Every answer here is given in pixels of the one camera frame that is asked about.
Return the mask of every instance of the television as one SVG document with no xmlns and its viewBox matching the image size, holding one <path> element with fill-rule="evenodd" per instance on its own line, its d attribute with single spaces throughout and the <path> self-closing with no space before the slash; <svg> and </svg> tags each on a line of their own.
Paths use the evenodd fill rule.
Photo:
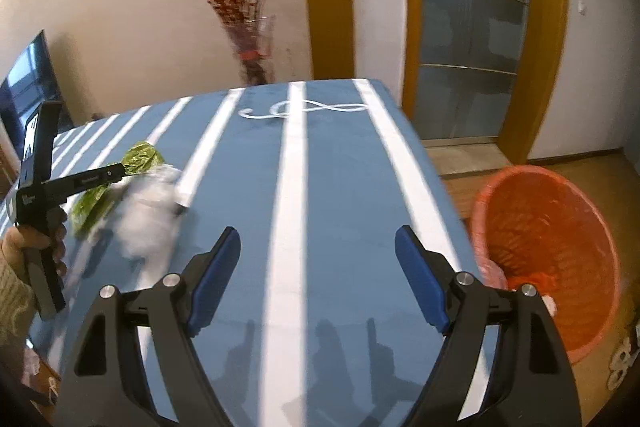
<svg viewBox="0 0 640 427">
<path fill-rule="evenodd" d="M 64 105 L 44 31 L 41 31 L 20 54 L 0 84 L 0 118 L 18 158 L 22 158 L 25 126 L 40 102 L 45 100 L 63 103 L 58 134 L 72 129 L 74 124 Z"/>
</svg>

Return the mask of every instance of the blue striped tablecloth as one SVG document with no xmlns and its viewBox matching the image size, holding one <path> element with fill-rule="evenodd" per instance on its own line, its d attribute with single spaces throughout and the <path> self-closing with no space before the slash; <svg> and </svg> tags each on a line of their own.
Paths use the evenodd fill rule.
<svg viewBox="0 0 640 427">
<path fill-rule="evenodd" d="M 285 118 L 240 115 L 265 116 L 287 100 L 275 107 Z M 305 101 L 359 105 L 344 112 Z M 240 261 L 194 345 L 234 424 L 399 425 L 442 337 L 422 318 L 396 260 L 396 230 L 409 223 L 454 268 L 478 269 L 444 186 L 385 87 L 361 79 L 273 84 L 117 114 L 56 138 L 52 178 L 119 161 L 145 139 L 182 170 L 179 200 L 190 209 L 175 248 L 135 262 L 112 233 L 97 245 L 69 234 L 68 307 L 31 328 L 41 356 L 62 372 L 101 286 L 130 291 L 180 272 L 230 225 L 241 235 Z M 153 342 L 144 333 L 141 342 L 158 412 L 175 418 Z M 486 385 L 481 361 L 467 412 Z"/>
</svg>

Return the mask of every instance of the green vegetable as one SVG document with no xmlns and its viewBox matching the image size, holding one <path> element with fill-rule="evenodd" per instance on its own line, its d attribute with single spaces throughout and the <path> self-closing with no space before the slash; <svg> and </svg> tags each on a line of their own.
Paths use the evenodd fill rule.
<svg viewBox="0 0 640 427">
<path fill-rule="evenodd" d="M 137 142 L 122 158 L 127 174 L 140 174 L 163 163 L 162 155 L 147 142 Z M 69 216 L 76 235 L 86 235 L 114 207 L 116 200 L 109 185 L 90 188 L 77 199 Z"/>
</svg>

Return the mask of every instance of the wooden door frame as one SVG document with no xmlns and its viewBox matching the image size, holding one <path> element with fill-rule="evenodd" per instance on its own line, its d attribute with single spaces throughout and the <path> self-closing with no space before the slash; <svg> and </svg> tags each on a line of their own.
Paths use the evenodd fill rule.
<svg viewBox="0 0 640 427">
<path fill-rule="evenodd" d="M 564 46 L 569 0 L 530 0 L 527 32 L 497 144 L 513 164 L 527 162 L 556 83 Z M 402 109 L 414 115 L 418 57 L 422 32 L 422 0 L 407 0 L 406 61 Z"/>
</svg>

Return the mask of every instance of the white stripe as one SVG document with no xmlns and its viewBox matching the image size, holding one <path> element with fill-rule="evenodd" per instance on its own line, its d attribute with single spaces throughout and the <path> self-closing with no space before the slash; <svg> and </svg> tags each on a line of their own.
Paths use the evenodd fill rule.
<svg viewBox="0 0 640 427">
<path fill-rule="evenodd" d="M 102 135 L 102 133 L 104 133 L 107 130 L 107 128 L 113 123 L 113 121 L 119 116 L 120 116 L 119 114 L 112 114 L 109 118 L 107 118 L 107 120 L 100 126 L 100 129 L 98 129 L 94 133 L 94 135 L 89 140 L 86 141 L 86 143 L 80 148 L 80 150 L 76 153 L 74 158 L 71 160 L 69 165 L 65 167 L 65 169 L 62 171 L 62 174 L 60 174 L 61 178 L 64 178 L 67 174 L 69 174 L 69 172 L 71 172 L 71 169 L 73 169 L 76 166 L 76 163 L 78 163 L 80 161 L 80 158 L 84 156 L 84 153 L 86 153 L 89 150 L 89 147 L 91 147 L 95 143 L 95 141 Z"/>
<path fill-rule="evenodd" d="M 169 112 L 164 115 L 164 118 L 160 121 L 158 125 L 156 125 L 155 129 L 151 131 L 151 134 L 146 138 L 146 142 L 150 144 L 156 144 L 162 134 L 174 123 L 174 120 L 178 117 L 181 111 L 184 109 L 184 106 L 191 100 L 190 96 L 185 96 L 178 100 L 174 107 L 169 110 Z M 129 178 L 124 178 L 122 182 L 129 182 L 133 179 L 133 176 Z M 78 254 L 76 254 L 76 260 L 73 265 L 69 267 L 69 272 L 67 273 L 65 279 L 65 299 L 67 300 L 67 306 L 69 309 L 73 308 L 73 305 L 76 302 L 76 296 L 78 295 L 78 288 L 80 279 L 84 270 L 86 268 L 86 264 L 89 261 L 89 254 L 91 253 L 94 245 L 92 242 L 87 239 L 83 242 L 82 246 L 78 250 Z M 166 268 L 162 269 L 162 275 L 164 275 Z M 138 331 L 143 331 L 144 328 L 138 328 Z M 65 334 L 66 334 L 66 323 L 60 320 L 56 320 L 56 324 L 54 326 L 54 334 L 53 334 L 53 342 L 51 344 L 51 348 L 49 349 L 49 354 L 47 356 L 47 360 L 53 367 L 60 367 L 60 357 L 62 356 L 62 348 L 65 344 Z M 141 351 L 146 356 L 146 344 L 143 346 L 141 344 Z"/>
<path fill-rule="evenodd" d="M 305 83 L 289 84 L 263 311 L 259 427 L 306 425 Z M 287 404 L 287 415 L 283 405 Z"/>
<path fill-rule="evenodd" d="M 443 254 L 453 270 L 460 271 L 462 269 L 460 260 L 451 244 L 433 194 L 409 145 L 369 81 L 355 78 L 353 83 L 362 101 L 369 108 L 369 117 L 396 172 L 415 234 L 427 250 Z M 487 383 L 486 363 L 484 356 L 481 355 L 460 418 L 476 413 L 480 409 Z"/>
<path fill-rule="evenodd" d="M 2 221 L 2 227 L 0 227 L 0 237 L 2 237 L 2 234 L 4 233 L 4 229 L 8 224 L 9 224 L 9 214 L 4 216 L 4 220 Z"/>
<path fill-rule="evenodd" d="M 189 158 L 189 162 L 182 172 L 182 177 L 175 187 L 176 201 L 182 206 L 191 205 L 200 180 L 204 176 L 222 132 L 225 130 L 226 123 L 231 118 L 243 91 L 244 87 L 229 90 L 200 138 L 196 150 Z"/>
<path fill-rule="evenodd" d="M 138 120 L 140 120 L 140 118 L 142 118 L 142 115 L 144 115 L 149 110 L 149 107 L 151 106 L 145 105 L 145 107 L 141 107 L 136 111 L 136 113 L 129 119 L 129 121 L 124 124 L 122 129 L 118 131 L 116 136 L 111 138 L 111 141 L 107 144 L 107 147 L 105 147 L 102 152 L 100 152 L 98 157 L 91 163 L 91 165 L 89 165 L 89 168 L 87 170 L 97 169 L 98 167 L 102 166 L 102 164 L 110 155 L 111 151 L 113 151 L 114 147 L 116 147 L 116 145 L 120 143 L 121 140 L 126 136 L 126 134 L 131 130 L 131 128 L 138 123 Z M 71 196 L 62 206 L 62 209 L 68 214 L 69 210 L 71 210 L 73 204 L 79 197 L 80 194 L 74 194 L 73 196 Z"/>
<path fill-rule="evenodd" d="M 58 136 L 56 138 L 56 141 L 53 143 L 53 145 L 56 146 L 56 149 L 60 146 L 62 146 L 62 144 L 67 141 L 69 139 L 69 137 L 76 131 L 78 127 L 74 127 L 73 129 L 69 129 L 66 133 L 65 136 L 62 137 L 62 139 L 58 139 L 60 138 L 60 136 L 62 136 L 62 134 L 60 136 Z"/>
<path fill-rule="evenodd" d="M 158 140 L 164 134 L 164 131 L 166 131 L 169 128 L 169 126 L 172 123 L 174 123 L 174 120 L 178 117 L 178 115 L 184 109 L 184 106 L 187 105 L 187 103 L 189 103 L 191 98 L 192 97 L 190 96 L 185 96 L 180 100 L 178 100 L 174 104 L 174 107 L 172 107 L 171 110 L 169 110 L 169 112 L 166 115 L 164 115 L 164 118 L 162 118 L 162 121 L 156 126 L 156 128 L 151 132 L 151 134 L 146 138 L 145 141 L 147 143 L 150 143 L 151 145 L 155 145 L 156 143 L 158 143 Z"/>
<path fill-rule="evenodd" d="M 215 115 L 211 118 L 209 125 L 202 134 L 200 141 L 196 145 L 196 149 L 191 155 L 191 158 L 189 158 L 189 162 L 176 184 L 176 200 L 178 203 L 189 206 L 191 201 L 193 201 L 193 197 L 198 190 L 204 172 L 209 166 L 211 158 L 220 142 L 220 137 L 222 137 L 226 124 L 229 122 L 231 115 L 233 115 L 243 91 L 243 87 L 230 89 L 225 99 L 220 103 L 220 107 Z M 145 260 L 145 265 L 140 269 L 134 290 L 142 290 L 153 286 L 166 274 L 167 270 L 169 270 L 169 261 L 174 251 L 175 238 L 179 232 L 179 226 L 179 221 L 176 221 L 174 223 L 174 229 L 171 231 L 172 240 L 168 242 L 166 249 L 164 249 L 164 251 L 156 251 L 153 259 Z M 150 336 L 151 330 L 149 328 L 138 328 L 140 353 L 142 354 L 142 360 L 145 361 Z"/>
<path fill-rule="evenodd" d="M 63 152 L 60 153 L 60 156 L 56 158 L 56 161 L 53 162 L 53 165 L 51 166 L 52 172 L 53 172 L 53 169 L 55 169 L 58 166 L 58 164 L 62 161 L 62 158 L 64 158 L 66 154 L 69 152 L 69 149 L 71 149 L 71 147 L 73 147 L 76 143 L 78 143 L 78 140 L 81 139 L 82 136 L 84 136 L 84 133 L 86 133 L 89 129 L 91 129 L 94 123 L 95 122 L 92 122 L 92 121 L 89 122 L 87 125 L 85 125 L 82 128 L 82 131 L 78 133 L 78 136 L 76 136 L 73 140 L 71 140 L 71 143 L 65 147 L 65 150 L 63 150 Z"/>
</svg>

